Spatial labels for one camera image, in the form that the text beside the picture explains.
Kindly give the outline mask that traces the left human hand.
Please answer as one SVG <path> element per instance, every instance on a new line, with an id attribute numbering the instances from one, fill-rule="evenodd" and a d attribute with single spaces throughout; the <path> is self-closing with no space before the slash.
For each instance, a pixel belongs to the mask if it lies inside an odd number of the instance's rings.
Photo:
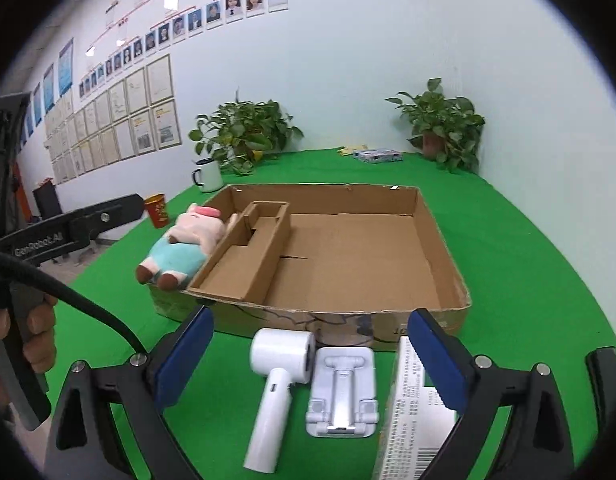
<path id="1" fill-rule="evenodd" d="M 42 303 L 28 313 L 27 326 L 31 336 L 23 345 L 23 355 L 37 374 L 46 374 L 56 361 L 54 306 L 57 303 L 54 297 L 46 295 Z M 0 340 L 8 333 L 10 325 L 8 311 L 0 310 Z M 4 412 L 9 403 L 9 396 L 0 379 L 0 412 Z"/>

